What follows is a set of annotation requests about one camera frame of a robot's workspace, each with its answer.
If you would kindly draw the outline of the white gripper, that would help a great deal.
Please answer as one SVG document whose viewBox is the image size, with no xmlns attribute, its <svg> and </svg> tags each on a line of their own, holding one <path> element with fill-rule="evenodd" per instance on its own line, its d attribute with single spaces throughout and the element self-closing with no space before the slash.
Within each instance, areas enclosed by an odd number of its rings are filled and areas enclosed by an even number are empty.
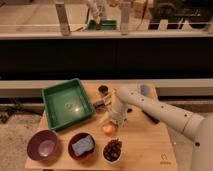
<svg viewBox="0 0 213 171">
<path fill-rule="evenodd" d="M 110 120 L 118 127 L 122 126 L 127 120 L 127 110 L 128 104 L 116 98 L 109 109 Z"/>
</svg>

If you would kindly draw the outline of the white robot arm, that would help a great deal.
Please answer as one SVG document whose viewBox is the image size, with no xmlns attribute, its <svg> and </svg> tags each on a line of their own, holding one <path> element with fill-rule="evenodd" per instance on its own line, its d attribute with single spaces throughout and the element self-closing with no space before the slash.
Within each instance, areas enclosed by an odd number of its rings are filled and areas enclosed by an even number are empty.
<svg viewBox="0 0 213 171">
<path fill-rule="evenodd" d="M 110 115 L 125 114 L 128 105 L 140 108 L 193 142 L 190 171 L 213 171 L 213 114 L 203 117 L 120 87 L 115 91 Z"/>
</svg>

